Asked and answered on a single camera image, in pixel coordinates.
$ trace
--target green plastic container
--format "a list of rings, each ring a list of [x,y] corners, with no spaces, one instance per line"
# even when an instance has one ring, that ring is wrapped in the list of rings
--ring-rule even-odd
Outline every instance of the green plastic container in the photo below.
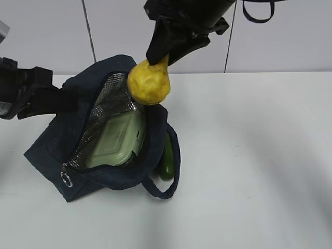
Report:
[[[131,158],[133,152],[138,155],[144,140],[145,126],[145,115],[137,110],[110,118],[87,158],[86,166],[121,166]]]

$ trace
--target pear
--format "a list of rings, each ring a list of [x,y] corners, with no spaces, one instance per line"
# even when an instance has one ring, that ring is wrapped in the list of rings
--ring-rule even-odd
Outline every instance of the pear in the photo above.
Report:
[[[171,91],[168,77],[169,55],[151,66],[147,60],[134,67],[128,75],[128,89],[134,100],[143,105],[156,105]]]

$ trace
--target zipper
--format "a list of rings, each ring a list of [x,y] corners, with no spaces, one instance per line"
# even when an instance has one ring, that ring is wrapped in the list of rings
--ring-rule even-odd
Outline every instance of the zipper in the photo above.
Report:
[[[94,105],[95,105],[96,100],[98,99],[98,97],[99,97],[101,91],[103,90],[103,88],[104,88],[104,86],[105,86],[105,83],[106,83],[106,80],[105,80],[105,79],[108,79],[108,78],[110,77],[110,75],[112,75],[112,74],[118,74],[118,73],[124,73],[124,74],[127,74],[127,76],[128,76],[128,73],[129,73],[129,72],[111,72],[111,73],[107,74],[107,75],[103,78],[103,80],[102,80],[103,84],[100,84],[100,85],[98,86],[96,92],[94,93],[93,99],[92,99],[92,101],[91,101],[91,104],[90,104],[90,106],[89,106],[89,109],[88,109],[87,113],[91,113],[91,111],[92,111],[92,109],[93,109],[93,107],[94,107]],[[85,119],[84,119],[84,124],[83,124],[83,127],[82,127],[82,132],[81,132],[81,134],[80,134],[80,136],[79,136],[79,140],[77,141],[77,143],[76,143],[76,145],[74,146],[73,150],[69,153],[69,155],[68,155],[68,157],[67,157],[67,158],[68,158],[68,159],[67,159],[67,162],[62,163],[62,170],[61,170],[61,172],[60,172],[60,176],[61,176],[61,178],[62,178],[62,181],[65,183],[65,185],[66,185],[67,187],[69,187],[69,188],[72,188],[72,187],[73,187],[73,182],[72,182],[71,178],[69,177],[66,168],[69,167],[69,168],[71,168],[71,169],[73,169],[73,170],[77,170],[76,168],[73,168],[73,167],[71,167],[70,165],[68,165],[68,162],[69,162],[69,161],[73,158],[73,156],[74,156],[74,153],[75,153],[75,151],[76,151],[76,149],[77,149],[77,147],[78,147],[78,144],[79,144],[80,139],[82,138],[82,135],[83,135],[83,133],[84,133],[84,131],[85,131],[85,128],[86,128],[86,126],[87,126],[87,123],[88,123],[89,118],[90,118],[90,114],[87,115],[87,116],[85,117]]]
[[[69,175],[67,174],[67,169],[66,169],[67,166],[68,166],[68,164],[66,162],[64,162],[62,164],[62,170],[60,172],[60,176],[61,176],[62,181],[65,183],[65,185],[68,188],[72,188],[73,182],[72,182],[71,178],[69,177]]]

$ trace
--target white wall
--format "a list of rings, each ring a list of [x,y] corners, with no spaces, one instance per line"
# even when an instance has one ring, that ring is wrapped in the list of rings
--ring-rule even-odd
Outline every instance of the white wall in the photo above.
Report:
[[[128,54],[145,59],[154,22],[146,0],[85,0],[97,60]],[[270,15],[268,4],[246,3],[257,18]],[[274,18],[250,23],[238,2],[227,72],[331,71],[330,0],[276,3]],[[234,6],[225,14],[231,24]],[[2,0],[0,20],[11,27],[0,44],[0,57],[20,67],[42,66],[76,74],[93,63],[81,0]],[[211,44],[170,67],[171,73],[223,72],[230,29],[211,35]]]
[[[270,15],[269,4],[246,3],[256,18]],[[227,72],[332,70],[330,0],[288,0],[275,4],[266,24],[249,22],[238,2]]]
[[[78,73],[93,63],[80,0],[1,0],[0,20],[10,26],[0,57],[55,73]]]

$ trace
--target metal ring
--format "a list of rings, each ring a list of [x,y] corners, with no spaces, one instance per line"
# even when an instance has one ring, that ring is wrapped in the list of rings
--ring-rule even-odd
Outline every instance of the metal ring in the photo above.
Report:
[[[73,186],[73,182],[71,180],[71,178],[67,175],[67,173],[61,172],[60,173],[62,181],[65,183],[65,185],[68,188],[71,188]]]

